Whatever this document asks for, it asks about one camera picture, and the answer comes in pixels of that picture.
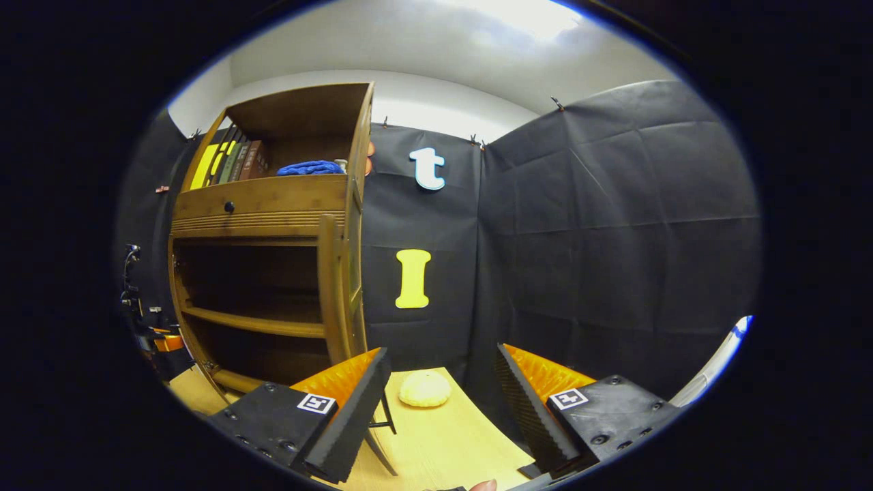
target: wooden cabinet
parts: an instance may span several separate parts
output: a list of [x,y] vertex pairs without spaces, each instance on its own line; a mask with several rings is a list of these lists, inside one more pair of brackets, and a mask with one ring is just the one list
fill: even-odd
[[[220,394],[294,384],[367,350],[361,208],[373,84],[314,86],[227,107],[173,210],[171,289],[182,337]],[[203,187],[196,168],[229,118],[264,142],[269,176]],[[311,160],[346,174],[276,176]]]

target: blue fabric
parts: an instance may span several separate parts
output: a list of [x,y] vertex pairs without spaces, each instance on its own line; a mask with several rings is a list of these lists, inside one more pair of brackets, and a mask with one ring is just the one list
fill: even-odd
[[327,160],[294,163],[279,169],[277,176],[303,176],[306,174],[342,174],[342,167]]

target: wooden table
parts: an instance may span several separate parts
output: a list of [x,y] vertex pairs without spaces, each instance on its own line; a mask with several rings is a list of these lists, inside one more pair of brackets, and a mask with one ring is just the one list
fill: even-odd
[[[331,486],[349,491],[423,491],[458,486],[470,489],[496,479],[498,490],[503,490],[528,481],[517,469],[532,463],[533,458],[479,411],[445,368],[435,370],[451,386],[445,404],[435,408],[404,404],[398,394],[411,372],[394,372],[386,393],[397,434],[388,427],[371,430],[399,475],[392,476],[365,443],[348,480]],[[375,418],[385,420],[382,405]]]

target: white wall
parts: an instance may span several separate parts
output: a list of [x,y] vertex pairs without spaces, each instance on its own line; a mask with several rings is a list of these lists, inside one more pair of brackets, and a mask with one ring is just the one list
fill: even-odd
[[375,82],[373,121],[426,129],[486,143],[538,117],[533,111],[488,93],[445,80],[375,70],[295,73],[251,82],[224,98],[230,106],[268,93],[341,82]]
[[230,56],[227,56],[201,73],[169,103],[169,117],[185,136],[198,128],[206,133],[223,109],[224,99],[231,89]]

